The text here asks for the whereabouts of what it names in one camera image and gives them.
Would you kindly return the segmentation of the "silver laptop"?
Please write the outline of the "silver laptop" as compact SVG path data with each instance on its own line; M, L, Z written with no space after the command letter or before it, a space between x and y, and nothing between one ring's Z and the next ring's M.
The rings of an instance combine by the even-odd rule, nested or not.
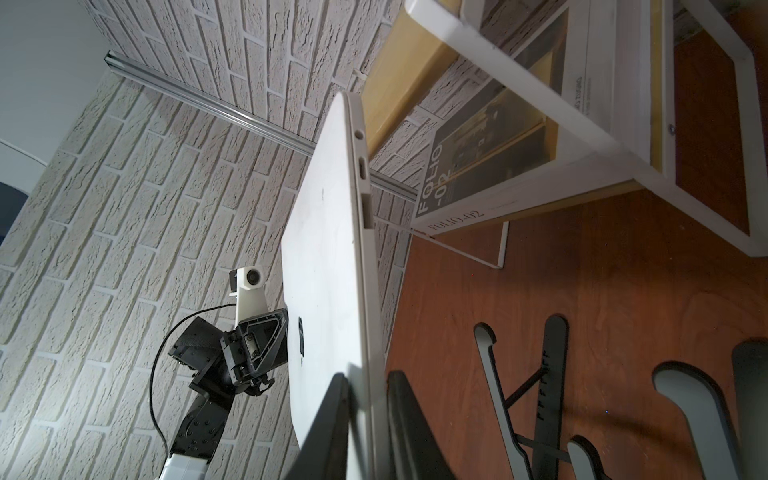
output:
M281 239L288 375L301 446L334 375L350 388L346 476L391 476L383 325L359 95L335 95Z

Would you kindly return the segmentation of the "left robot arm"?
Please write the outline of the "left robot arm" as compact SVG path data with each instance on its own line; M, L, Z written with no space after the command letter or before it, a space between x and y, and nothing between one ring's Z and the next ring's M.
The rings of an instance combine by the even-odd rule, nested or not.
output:
M161 477L198 479L219 446L234 400L241 394L259 397L274 384L270 374L288 361L288 311L285 308L257 315L222 331L198 314L188 317L168 355L190 368L189 384L197 394L171 443Z

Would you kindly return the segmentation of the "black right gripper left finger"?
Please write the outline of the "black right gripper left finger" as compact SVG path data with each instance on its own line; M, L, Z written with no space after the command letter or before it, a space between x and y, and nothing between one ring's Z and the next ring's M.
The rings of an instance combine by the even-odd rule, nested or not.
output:
M349 383L337 373L285 479L345 479L349 424Z

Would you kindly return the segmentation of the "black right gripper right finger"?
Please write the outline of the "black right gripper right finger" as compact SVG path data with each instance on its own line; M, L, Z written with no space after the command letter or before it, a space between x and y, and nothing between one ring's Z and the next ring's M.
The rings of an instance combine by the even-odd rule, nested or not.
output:
M403 371L388 374L388 425L395 479L455 479Z

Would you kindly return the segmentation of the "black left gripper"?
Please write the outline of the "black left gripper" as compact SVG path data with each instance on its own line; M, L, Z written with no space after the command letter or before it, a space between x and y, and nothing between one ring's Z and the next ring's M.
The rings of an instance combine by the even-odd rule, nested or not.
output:
M223 332L195 316L173 342L168 355L194 372L190 388L221 408L230 408L239 394L258 397L256 381L288 362L288 311L278 309L239 323Z

